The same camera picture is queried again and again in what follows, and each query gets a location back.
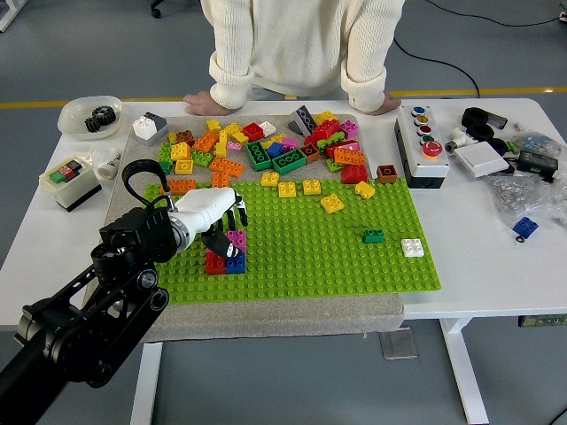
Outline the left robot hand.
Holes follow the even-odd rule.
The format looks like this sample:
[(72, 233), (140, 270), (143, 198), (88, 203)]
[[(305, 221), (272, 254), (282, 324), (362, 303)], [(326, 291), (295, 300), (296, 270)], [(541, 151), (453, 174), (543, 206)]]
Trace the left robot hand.
[(190, 247), (200, 235), (203, 244), (217, 256), (232, 259), (243, 254), (223, 233), (223, 217), (227, 215), (229, 229), (236, 229), (233, 207), (243, 226), (248, 225), (245, 201), (232, 188), (193, 189), (175, 204), (169, 214), (174, 232), (176, 252)]

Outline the person's left hand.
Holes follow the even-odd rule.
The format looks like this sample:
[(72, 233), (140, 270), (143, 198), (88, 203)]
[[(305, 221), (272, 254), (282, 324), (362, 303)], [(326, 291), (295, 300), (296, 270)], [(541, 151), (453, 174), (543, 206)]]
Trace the person's left hand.
[(375, 111), (367, 112), (367, 115), (379, 116), (392, 112), (401, 106), (401, 100), (395, 97), (390, 91), (384, 91), (384, 102)]

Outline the person's right hand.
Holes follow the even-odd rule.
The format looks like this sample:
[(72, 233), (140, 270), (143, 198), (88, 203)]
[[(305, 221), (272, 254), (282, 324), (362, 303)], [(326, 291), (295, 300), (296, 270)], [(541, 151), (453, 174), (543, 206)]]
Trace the person's right hand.
[(185, 111), (191, 115), (199, 116), (222, 116), (225, 109), (217, 104), (208, 91), (200, 91), (197, 94), (188, 94), (183, 98), (186, 103)]

